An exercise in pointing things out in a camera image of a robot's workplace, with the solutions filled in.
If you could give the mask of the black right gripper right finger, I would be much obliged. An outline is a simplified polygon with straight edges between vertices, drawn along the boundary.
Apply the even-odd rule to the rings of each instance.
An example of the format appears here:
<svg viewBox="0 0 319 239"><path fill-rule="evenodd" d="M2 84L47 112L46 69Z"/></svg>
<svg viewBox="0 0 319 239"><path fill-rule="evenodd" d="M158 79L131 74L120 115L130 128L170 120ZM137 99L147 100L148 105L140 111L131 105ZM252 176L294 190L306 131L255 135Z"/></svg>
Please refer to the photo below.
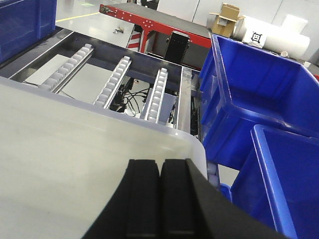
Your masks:
<svg viewBox="0 0 319 239"><path fill-rule="evenodd" d="M232 204L191 159L167 159L160 175L163 239L283 239Z"/></svg>

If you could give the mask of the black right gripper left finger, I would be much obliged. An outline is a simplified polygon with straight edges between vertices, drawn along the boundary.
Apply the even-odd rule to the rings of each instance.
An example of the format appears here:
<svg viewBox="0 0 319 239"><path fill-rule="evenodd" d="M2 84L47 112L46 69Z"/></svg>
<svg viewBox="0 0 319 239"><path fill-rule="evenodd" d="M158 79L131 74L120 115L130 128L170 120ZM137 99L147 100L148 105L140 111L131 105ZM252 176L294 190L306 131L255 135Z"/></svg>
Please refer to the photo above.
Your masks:
<svg viewBox="0 0 319 239"><path fill-rule="evenodd" d="M129 160L120 184L83 238L159 238L159 182L154 160Z"/></svg>

